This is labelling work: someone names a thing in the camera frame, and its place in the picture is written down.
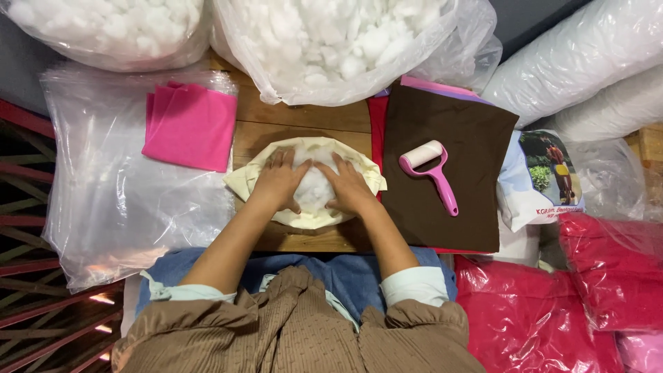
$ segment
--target person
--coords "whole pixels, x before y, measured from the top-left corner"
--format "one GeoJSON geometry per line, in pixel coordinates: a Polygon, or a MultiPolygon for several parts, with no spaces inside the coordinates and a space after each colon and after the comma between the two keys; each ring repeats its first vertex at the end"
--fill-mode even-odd
{"type": "Polygon", "coordinates": [[[467,351],[467,316],[448,299],[442,272],[420,265],[362,175],[336,154],[338,174],[311,160],[293,170],[293,158],[294,150],[276,152],[244,207],[179,284],[149,280],[152,302],[115,344],[113,371],[485,372],[467,351]],[[274,213],[300,212],[293,195],[310,167],[334,189],[326,207],[365,225],[386,313],[369,306],[354,323],[304,266],[265,276],[258,293],[239,286],[274,213]]]}

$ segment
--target pink lint roller handle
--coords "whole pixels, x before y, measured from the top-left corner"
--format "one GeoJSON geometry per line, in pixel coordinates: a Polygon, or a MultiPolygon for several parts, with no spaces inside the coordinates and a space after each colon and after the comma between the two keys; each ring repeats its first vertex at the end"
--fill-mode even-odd
{"type": "Polygon", "coordinates": [[[449,215],[457,216],[458,215],[458,205],[456,204],[455,197],[453,196],[453,191],[447,178],[444,177],[442,173],[442,166],[447,161],[449,155],[444,149],[442,144],[439,141],[433,140],[429,141],[420,147],[410,150],[409,152],[403,154],[398,159],[398,164],[400,168],[405,171],[406,174],[414,177],[421,176],[430,176],[435,181],[435,185],[438,187],[438,193],[440,194],[440,199],[444,204],[444,208],[447,209],[449,215]],[[440,164],[433,167],[428,171],[422,173],[416,172],[414,169],[423,165],[424,163],[440,157],[440,164]]]}

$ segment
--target clear plastic bag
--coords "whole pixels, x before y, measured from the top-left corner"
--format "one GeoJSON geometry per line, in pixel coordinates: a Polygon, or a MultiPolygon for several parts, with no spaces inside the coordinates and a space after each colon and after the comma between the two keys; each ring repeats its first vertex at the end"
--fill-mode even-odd
{"type": "Polygon", "coordinates": [[[585,211],[608,219],[642,220],[644,173],[624,139],[565,143],[585,199],[585,211]]]}
{"type": "Polygon", "coordinates": [[[234,213],[223,173],[141,154],[146,94],[169,80],[237,95],[226,73],[193,68],[120,75],[71,62],[42,76],[58,148],[42,237],[74,291],[137,273],[168,250],[206,246],[234,213]]]}
{"type": "Polygon", "coordinates": [[[486,372],[623,372],[613,333],[589,330],[568,273],[462,256],[454,271],[467,350],[486,372]]]}
{"type": "MultiPolygon", "coordinates": [[[[464,69],[463,73],[458,73],[459,75],[465,78],[476,76],[476,80],[480,82],[481,77],[478,74],[478,69],[477,74],[473,74],[473,72],[468,71],[468,65],[470,62],[473,65],[472,60],[478,58],[482,66],[493,66],[493,59],[496,56],[494,51],[496,41],[493,40],[492,43],[487,43],[490,35],[485,33],[495,26],[494,20],[486,25],[476,25],[472,23],[475,22],[472,17],[474,8],[469,9],[469,12],[465,13],[464,19],[472,24],[460,29],[460,32],[464,31],[466,34],[461,35],[455,31],[456,26],[461,21],[458,14],[461,3],[459,0],[449,0],[440,10],[440,16],[416,35],[414,40],[407,44],[393,62],[360,73],[348,80],[328,82],[315,88],[305,83],[303,78],[282,81],[274,79],[274,76],[261,64],[259,56],[252,48],[253,41],[249,36],[249,28],[239,15],[241,10],[236,9],[230,0],[214,0],[213,2],[215,7],[213,22],[215,34],[211,38],[212,48],[222,58],[248,73],[260,90],[262,101],[268,104],[283,101],[288,105],[342,106],[363,100],[380,92],[396,78],[417,67],[434,51],[436,51],[438,60],[443,56],[454,55],[456,57],[456,54],[463,52],[462,58],[449,63],[458,63],[457,69],[464,69]],[[445,47],[439,49],[438,47],[448,40],[452,33],[455,33],[454,40],[447,42],[445,47]]],[[[481,4],[490,7],[487,1],[481,4]]],[[[495,14],[492,7],[490,7],[490,11],[493,15],[495,14]]],[[[482,69],[490,70],[491,67],[482,67],[482,69]]],[[[292,71],[292,73],[297,75],[302,72],[292,71]]],[[[453,67],[446,71],[444,76],[452,77],[456,73],[456,68],[453,67]]]]}
{"type": "Polygon", "coordinates": [[[663,331],[618,333],[617,346],[629,373],[663,372],[663,331]]]}
{"type": "Polygon", "coordinates": [[[563,214],[560,245],[594,329],[663,330],[663,224],[563,214]]]}
{"type": "Polygon", "coordinates": [[[661,63],[660,0],[594,0],[501,64],[481,97],[520,129],[661,63]]]}
{"type": "Polygon", "coordinates": [[[618,139],[663,119],[663,65],[603,88],[596,96],[550,118],[564,141],[618,139]]]}
{"type": "Polygon", "coordinates": [[[0,0],[0,11],[60,54],[104,70],[181,68],[210,47],[204,0],[0,0]]]}
{"type": "Polygon", "coordinates": [[[458,27],[408,76],[481,92],[502,58],[502,43],[493,36],[497,15],[488,0],[458,5],[458,27]]]}

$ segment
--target red plastic wrap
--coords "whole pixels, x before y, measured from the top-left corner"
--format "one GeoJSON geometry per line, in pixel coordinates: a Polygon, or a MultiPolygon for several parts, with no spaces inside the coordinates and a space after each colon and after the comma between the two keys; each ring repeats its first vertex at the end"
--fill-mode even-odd
{"type": "Polygon", "coordinates": [[[619,333],[617,345],[629,373],[663,372],[663,331],[619,333]]]}
{"type": "Polygon", "coordinates": [[[488,373],[623,373],[613,333],[591,332],[566,272],[456,256],[467,349],[488,373]]]}
{"type": "Polygon", "coordinates": [[[563,214],[560,245],[594,329],[663,330],[663,224],[563,214]]]}

